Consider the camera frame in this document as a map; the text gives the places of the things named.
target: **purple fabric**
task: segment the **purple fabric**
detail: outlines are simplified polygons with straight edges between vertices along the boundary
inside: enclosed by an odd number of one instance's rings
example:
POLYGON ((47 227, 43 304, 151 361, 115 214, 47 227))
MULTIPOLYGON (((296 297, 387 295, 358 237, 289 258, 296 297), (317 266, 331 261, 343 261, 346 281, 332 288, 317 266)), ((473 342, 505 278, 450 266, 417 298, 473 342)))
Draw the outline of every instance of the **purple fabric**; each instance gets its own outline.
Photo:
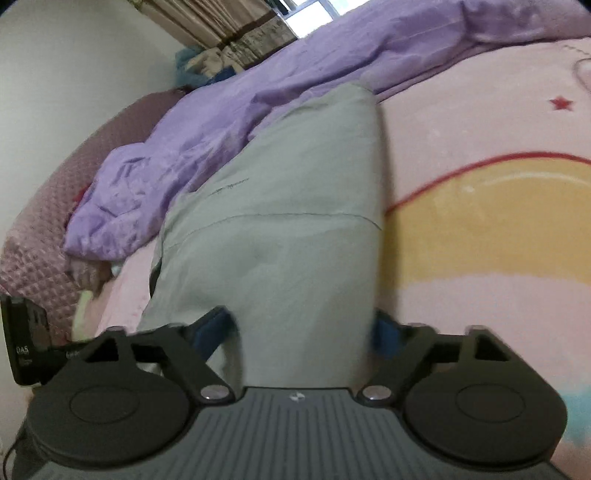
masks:
MULTIPOLYGON (((556 1, 563 15, 571 0, 556 1)), ((587 13, 571 5, 576 33, 564 25, 557 33, 532 0, 372 0, 260 65, 187 95, 146 142, 113 150, 73 215, 64 248, 121 260, 158 233, 180 193, 198 189, 293 107, 350 81, 384 99, 486 50, 581 36, 582 23, 591 34, 591 17, 582 20, 587 13)))

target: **beige curtain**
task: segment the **beige curtain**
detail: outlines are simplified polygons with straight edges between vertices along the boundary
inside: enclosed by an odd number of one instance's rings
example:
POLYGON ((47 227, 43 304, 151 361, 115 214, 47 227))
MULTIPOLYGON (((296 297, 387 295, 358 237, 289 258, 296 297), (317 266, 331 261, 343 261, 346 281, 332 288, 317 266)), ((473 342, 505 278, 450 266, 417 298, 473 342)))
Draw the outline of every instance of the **beige curtain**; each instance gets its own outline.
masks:
POLYGON ((188 47, 216 48, 247 68, 296 40, 264 0, 129 0, 188 47))

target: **wall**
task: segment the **wall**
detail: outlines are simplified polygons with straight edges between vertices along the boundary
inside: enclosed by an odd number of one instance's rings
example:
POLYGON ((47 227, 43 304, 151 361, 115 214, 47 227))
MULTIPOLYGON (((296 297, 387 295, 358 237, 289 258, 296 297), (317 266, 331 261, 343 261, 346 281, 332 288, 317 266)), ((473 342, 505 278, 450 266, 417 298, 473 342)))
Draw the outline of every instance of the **wall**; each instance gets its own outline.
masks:
MULTIPOLYGON (((19 0, 0 17, 0 239, 96 128, 173 85, 181 45, 125 0, 19 0)), ((25 413, 0 329, 0 436, 25 413)))

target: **diamond quilted pattern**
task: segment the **diamond quilted pattern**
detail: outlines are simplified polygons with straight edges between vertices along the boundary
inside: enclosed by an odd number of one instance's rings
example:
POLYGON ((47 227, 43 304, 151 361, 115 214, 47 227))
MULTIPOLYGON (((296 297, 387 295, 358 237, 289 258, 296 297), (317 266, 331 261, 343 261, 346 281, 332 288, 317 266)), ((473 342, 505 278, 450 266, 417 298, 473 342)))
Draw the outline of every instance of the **diamond quilted pattern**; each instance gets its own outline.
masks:
POLYGON ((0 291, 28 297, 47 311, 52 341, 70 340, 79 288, 64 273, 64 222, 72 199, 90 183, 114 148, 145 141, 184 93, 152 93, 107 122, 37 190, 7 234, 0 257, 0 291))

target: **black device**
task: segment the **black device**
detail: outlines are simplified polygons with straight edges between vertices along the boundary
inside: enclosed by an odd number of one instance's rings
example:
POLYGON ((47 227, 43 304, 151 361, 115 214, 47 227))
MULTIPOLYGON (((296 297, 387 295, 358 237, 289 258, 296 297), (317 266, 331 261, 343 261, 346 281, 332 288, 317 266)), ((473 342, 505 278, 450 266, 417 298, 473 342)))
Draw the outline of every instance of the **black device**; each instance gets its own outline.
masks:
POLYGON ((26 478, 567 478, 550 463, 564 403, 482 327, 441 335, 380 314, 374 347, 389 358, 356 395, 249 387, 237 399, 205 363, 234 328, 222 307, 190 326, 115 329, 38 351, 32 332, 46 328, 43 313, 27 300, 1 301, 15 380, 44 383, 21 432, 40 459, 26 478), (23 346, 29 363, 18 361, 23 346))

